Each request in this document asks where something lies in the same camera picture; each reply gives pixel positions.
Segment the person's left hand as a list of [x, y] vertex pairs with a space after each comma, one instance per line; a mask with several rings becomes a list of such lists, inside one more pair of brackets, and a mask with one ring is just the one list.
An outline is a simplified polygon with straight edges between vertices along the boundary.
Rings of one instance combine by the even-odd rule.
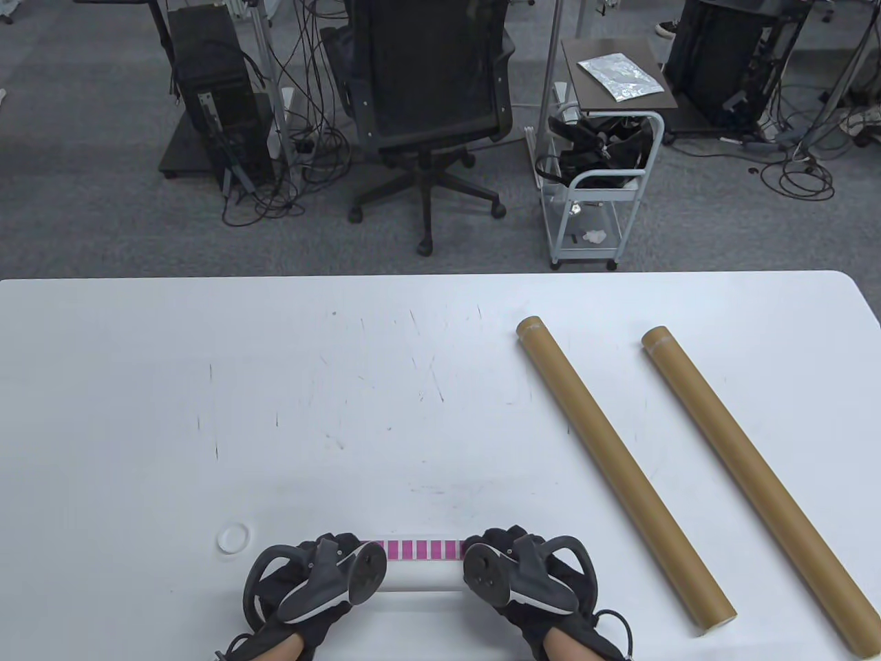
[[380, 589], [387, 564], [380, 543], [352, 533], [267, 547], [252, 564], [242, 594], [251, 630], [216, 651], [216, 658], [312, 660], [330, 627]]

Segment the person's right hand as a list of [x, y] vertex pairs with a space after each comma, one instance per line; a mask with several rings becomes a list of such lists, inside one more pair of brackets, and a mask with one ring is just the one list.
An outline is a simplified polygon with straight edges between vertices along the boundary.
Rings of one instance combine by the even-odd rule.
[[[597, 574], [579, 539], [560, 536], [546, 541], [520, 526], [490, 528], [466, 538], [462, 560], [468, 588], [520, 630], [533, 658], [550, 659], [544, 643], [554, 629], [595, 657], [632, 657], [629, 623], [616, 611], [597, 610]], [[625, 627], [625, 653], [598, 632], [603, 615], [615, 616]]]

